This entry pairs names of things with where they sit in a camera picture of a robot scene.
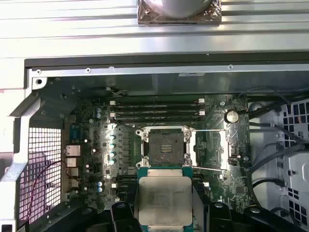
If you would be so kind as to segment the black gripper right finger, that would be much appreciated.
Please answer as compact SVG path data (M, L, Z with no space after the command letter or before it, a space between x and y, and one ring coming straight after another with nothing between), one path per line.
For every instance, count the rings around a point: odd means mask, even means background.
M295 222L258 206L238 213L222 202L212 202L203 184L193 184L193 214L201 232L302 232Z

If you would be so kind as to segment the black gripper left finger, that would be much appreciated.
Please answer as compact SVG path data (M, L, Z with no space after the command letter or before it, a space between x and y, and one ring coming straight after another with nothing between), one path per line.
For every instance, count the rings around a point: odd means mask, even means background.
M81 232L139 232L140 223L134 215L137 192L128 192L126 197L113 203L109 209L93 209L83 216Z

